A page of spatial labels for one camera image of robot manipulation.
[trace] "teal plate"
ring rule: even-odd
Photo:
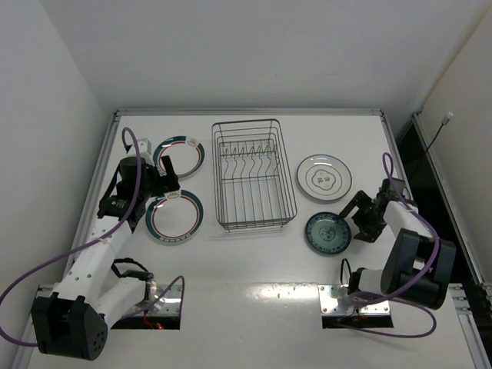
[[[340,254],[351,243],[352,233],[347,222],[335,213],[322,212],[307,221],[307,242],[323,254]]]

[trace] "wire dish rack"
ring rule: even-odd
[[[215,210],[228,231],[283,227],[298,213],[280,122],[212,125]]]

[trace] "robotic arm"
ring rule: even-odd
[[[137,163],[135,148],[130,147],[99,202],[89,241],[100,239],[122,219],[135,189],[137,165],[141,165],[140,190],[128,220],[115,233],[83,250],[49,298],[37,297],[33,302],[32,322],[44,354],[96,359],[105,346],[108,329],[129,308],[149,298],[154,275],[145,271],[125,272],[116,286],[101,296],[113,261],[145,214],[147,200],[180,188],[171,159],[161,159],[167,174],[160,176],[151,160],[150,142],[144,139],[138,144],[141,162]],[[118,173],[121,180],[117,183]],[[115,188],[116,195],[111,195]]]
[[[404,182],[396,178],[393,180],[401,193]],[[417,212],[414,202],[407,203]],[[347,217],[355,207],[358,210],[352,219],[360,233],[354,238],[375,242],[388,224],[396,241],[384,269],[357,269],[350,277],[347,293],[368,291],[379,295],[390,294],[420,271],[418,265],[429,260],[435,240],[424,225],[398,201],[387,179],[383,181],[374,200],[359,191],[340,216]],[[452,242],[440,240],[439,253],[432,268],[398,298],[434,310],[440,308],[446,297],[455,254],[456,248]]]

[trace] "black cable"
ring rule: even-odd
[[[445,125],[446,124],[443,124],[443,123],[440,124],[440,127],[437,130],[436,135],[434,136],[434,138],[432,139],[432,141],[430,142],[430,144],[427,146],[427,148],[425,149],[424,153],[421,155],[421,158],[419,159],[417,165],[415,166],[414,170],[412,171],[412,174],[410,175],[410,177],[408,177],[408,182],[409,183],[412,180],[412,178],[414,177],[415,173],[417,172],[417,169],[421,166],[422,161],[425,159],[425,157],[426,157],[427,153],[429,152],[429,149],[431,148],[432,144],[436,141],[437,136],[440,134],[440,130],[443,129],[443,127]]]
[[[350,263],[348,262],[348,259],[346,259],[346,258],[341,259],[341,266],[340,266],[340,284],[344,284],[344,265],[345,265],[345,264],[347,265],[349,280],[350,280],[350,276],[351,276],[351,274],[352,274],[352,268],[351,268]]]
[[[132,258],[123,258],[123,259],[115,259],[113,261],[113,265],[111,266],[111,270],[113,273],[115,273],[116,277],[121,278],[121,273],[116,267],[116,264],[133,264],[137,265],[140,269],[143,271],[146,271],[148,273],[148,269],[144,267],[142,264],[140,264],[138,261],[133,260]]]

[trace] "plate rim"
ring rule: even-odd
[[[342,164],[342,165],[343,165],[343,166],[347,169],[347,171],[348,171],[348,175],[349,175],[349,177],[350,177],[350,179],[351,179],[350,184],[349,184],[349,186],[348,186],[347,191],[346,191],[343,195],[341,195],[340,197],[338,197],[338,198],[326,199],[326,198],[319,198],[319,197],[317,197],[317,196],[314,196],[313,194],[308,193],[308,192],[306,191],[306,189],[302,186],[301,181],[299,181],[299,168],[301,167],[302,163],[304,163],[304,162],[305,162],[306,160],[308,160],[309,158],[312,158],[313,156],[318,156],[318,155],[328,156],[329,158],[334,158],[334,159],[337,159],[337,160],[338,160],[338,161],[339,161],[339,162],[340,162],[340,163],[341,163],[341,164]],[[352,188],[352,183],[353,183],[352,172],[351,172],[351,170],[348,168],[348,166],[347,166],[347,165],[346,165],[346,164],[345,164],[345,163],[344,163],[341,159],[337,158],[336,156],[329,155],[329,154],[312,154],[312,155],[309,155],[309,156],[307,156],[306,158],[302,159],[301,163],[299,163],[299,165],[298,165],[298,169],[296,170],[296,178],[297,178],[297,180],[298,180],[298,184],[299,184],[299,186],[301,187],[302,191],[303,191],[305,194],[307,194],[307,195],[309,195],[309,196],[311,196],[312,198],[315,198],[315,199],[317,199],[317,200],[321,200],[321,201],[337,201],[337,200],[340,200],[342,197],[344,197],[346,194],[348,194],[348,192],[349,192],[349,191],[351,190],[351,188]]]
[[[164,148],[165,144],[173,143],[176,141],[184,141],[186,143],[188,139],[196,141],[197,145],[196,145],[195,149],[198,151],[198,155],[200,158],[198,159],[198,163],[190,171],[183,173],[183,174],[176,173],[176,175],[180,179],[186,178],[186,177],[189,177],[190,175],[196,173],[198,171],[198,169],[201,168],[201,166],[203,165],[203,162],[205,160],[205,149],[204,149],[203,145],[201,144],[201,142],[199,140],[197,140],[196,138],[193,138],[191,136],[175,135],[175,136],[172,136],[170,138],[166,138],[164,141],[162,141],[159,145],[157,145],[155,147],[154,154],[152,155],[152,160],[154,161],[154,165],[159,169],[159,171],[161,170],[160,166],[159,166],[159,158],[161,157],[161,153],[163,152],[162,149]]]
[[[145,214],[145,225],[147,227],[148,232],[151,234],[153,238],[155,238],[159,242],[163,242],[166,244],[178,244],[180,242],[186,241],[189,238],[193,237],[198,230],[201,227],[201,224],[203,223],[203,218],[204,218],[204,208],[203,204],[201,203],[200,199],[198,196],[190,191],[186,190],[180,190],[179,197],[185,196],[186,198],[190,199],[193,201],[195,205],[197,205],[198,209],[198,216],[197,216],[197,221],[196,225],[187,233],[182,235],[180,239],[175,240],[175,241],[170,241],[170,238],[163,238],[162,236],[159,236],[155,227],[152,225],[152,214],[154,213],[155,205],[159,203],[159,201],[162,201],[163,199],[168,199],[168,196],[164,194],[163,196],[157,197],[155,200],[150,203],[148,206],[148,209]]]
[[[344,223],[347,225],[347,229],[348,229],[348,241],[347,241],[347,244],[345,245],[345,247],[343,247],[341,250],[339,251],[336,251],[336,252],[323,252],[321,251],[320,249],[316,248],[310,241],[309,241],[309,237],[308,237],[308,225],[309,223],[311,222],[311,220],[320,215],[320,214],[332,214],[332,215],[335,215],[337,216],[338,218],[340,218],[342,221],[344,221]],[[340,217],[339,214],[337,213],[334,213],[333,211],[319,211],[318,213],[312,215],[306,222],[306,225],[304,226],[304,236],[306,237],[306,240],[308,242],[308,244],[314,249],[316,250],[317,252],[321,252],[322,254],[325,254],[325,255],[336,255],[336,254],[340,254],[342,252],[344,252],[345,250],[347,250],[348,246],[350,246],[351,244],[351,241],[352,241],[352,230],[350,228],[350,226],[348,225],[347,221],[343,218]]]

